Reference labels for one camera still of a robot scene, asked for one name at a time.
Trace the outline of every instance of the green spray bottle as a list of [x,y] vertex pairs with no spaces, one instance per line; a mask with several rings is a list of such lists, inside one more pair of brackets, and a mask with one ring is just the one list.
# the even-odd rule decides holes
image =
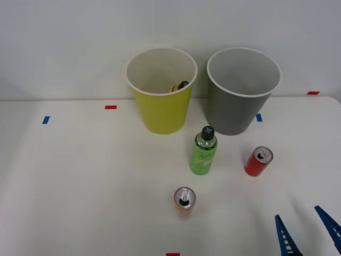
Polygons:
[[204,175],[209,172],[214,154],[217,150],[218,141],[214,136],[212,126],[205,126],[202,132],[194,139],[191,170],[196,175]]

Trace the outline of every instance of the table surface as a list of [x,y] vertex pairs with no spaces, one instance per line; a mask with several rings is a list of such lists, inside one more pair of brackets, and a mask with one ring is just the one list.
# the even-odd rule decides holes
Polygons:
[[[216,135],[211,171],[197,176],[202,104],[158,135],[134,100],[0,102],[0,255],[274,256],[276,214],[304,255],[338,255],[314,206],[341,223],[341,105],[269,98],[262,122]],[[243,164],[260,145],[274,160],[254,178]],[[173,207],[182,186],[197,195],[188,220]]]

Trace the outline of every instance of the paper cup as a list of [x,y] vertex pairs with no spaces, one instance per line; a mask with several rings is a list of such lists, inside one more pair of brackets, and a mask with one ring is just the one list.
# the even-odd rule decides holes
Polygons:
[[[126,80],[132,87],[146,127],[158,134],[179,130],[185,122],[197,64],[184,51],[154,48],[134,56],[126,67]],[[182,81],[189,84],[168,93]]]

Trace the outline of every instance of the cup rim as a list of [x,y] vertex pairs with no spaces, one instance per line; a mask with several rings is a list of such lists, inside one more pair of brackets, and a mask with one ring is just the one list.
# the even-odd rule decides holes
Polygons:
[[[138,57],[139,55],[141,55],[142,53],[145,53],[145,52],[149,52],[149,51],[153,51],[153,50],[156,50],[156,49],[168,49],[168,50],[174,50],[174,51],[178,51],[178,52],[181,52],[183,54],[185,54],[187,57],[190,58],[190,60],[193,62],[194,64],[194,67],[195,67],[195,72],[194,72],[194,76],[193,76],[193,79],[189,82],[189,84],[187,86],[185,86],[184,88],[180,89],[180,90],[177,90],[176,92],[168,92],[168,93],[150,93],[150,92],[145,92],[145,91],[142,91],[141,89],[138,89],[137,87],[135,87],[128,79],[128,75],[127,75],[127,71],[128,71],[128,67],[130,65],[130,63],[136,58]],[[137,54],[133,55],[128,63],[126,64],[126,68],[125,68],[125,77],[126,77],[126,81],[127,83],[136,91],[138,92],[141,92],[143,94],[146,94],[146,95],[150,95],[150,96],[159,96],[159,97],[163,97],[163,96],[170,96],[170,95],[174,95],[174,94],[177,94],[177,93],[180,93],[180,92],[183,92],[187,89],[190,88],[190,86],[193,84],[194,80],[197,78],[197,74],[198,74],[198,66],[197,66],[197,63],[196,61],[194,60],[194,58],[192,56],[190,56],[188,53],[186,53],[185,51],[182,51],[182,50],[179,50],[177,48],[173,48],[173,47],[153,47],[153,48],[150,48],[150,49],[147,49],[147,50],[144,50],[144,51],[141,51],[141,52],[138,52]]]
[[[232,91],[230,91],[230,90],[228,90],[228,89],[222,87],[221,85],[219,85],[219,84],[213,79],[213,77],[212,77],[212,75],[211,75],[211,73],[210,73],[210,71],[209,71],[209,65],[210,65],[211,61],[213,60],[213,58],[214,58],[216,55],[218,55],[218,54],[220,54],[220,53],[222,53],[222,52],[228,51],[228,50],[236,50],[236,49],[242,49],[242,50],[248,50],[248,51],[257,52],[257,53],[259,53],[259,54],[261,54],[261,55],[263,55],[263,56],[266,56],[266,57],[269,58],[273,63],[275,63],[275,65],[276,65],[276,67],[277,67],[277,69],[278,69],[278,71],[279,71],[279,81],[278,81],[277,85],[276,85],[273,89],[271,89],[270,91],[268,91],[268,92],[265,92],[265,93],[262,93],[262,94],[254,94],[254,95],[247,95],[247,94],[240,94],[240,93],[237,93],[237,92],[232,92]],[[214,54],[211,56],[211,58],[209,58],[209,60],[208,60],[208,62],[207,62],[207,74],[208,74],[208,76],[209,76],[209,79],[210,79],[217,87],[219,87],[221,90],[223,90],[223,91],[225,91],[225,92],[227,92],[227,93],[229,93],[229,94],[233,94],[233,95],[235,95],[235,96],[244,97],[244,98],[259,98],[259,97],[263,97],[263,96],[266,96],[266,95],[268,95],[268,94],[271,94],[274,90],[276,90],[276,88],[277,88],[277,87],[280,85],[280,83],[282,82],[282,70],[281,70],[281,67],[278,65],[278,63],[277,63],[271,56],[267,55],[266,53],[261,52],[261,51],[256,50],[256,49],[248,48],[248,47],[238,47],[238,46],[237,46],[237,47],[229,47],[229,48],[225,48],[225,49],[222,49],[222,50],[220,50],[220,51],[217,51],[216,53],[214,53]]]

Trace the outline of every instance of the bottle cap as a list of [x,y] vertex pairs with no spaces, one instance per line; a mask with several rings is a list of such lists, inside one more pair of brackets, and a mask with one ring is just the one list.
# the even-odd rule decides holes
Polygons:
[[213,138],[214,138],[213,127],[212,126],[205,126],[204,128],[202,128],[201,137],[204,140],[213,140]]
[[180,90],[180,89],[182,89],[182,88],[184,88],[186,85],[188,85],[189,84],[189,82],[187,82],[187,81],[182,81],[180,84],[179,84],[179,86],[177,87],[177,89],[178,90]]

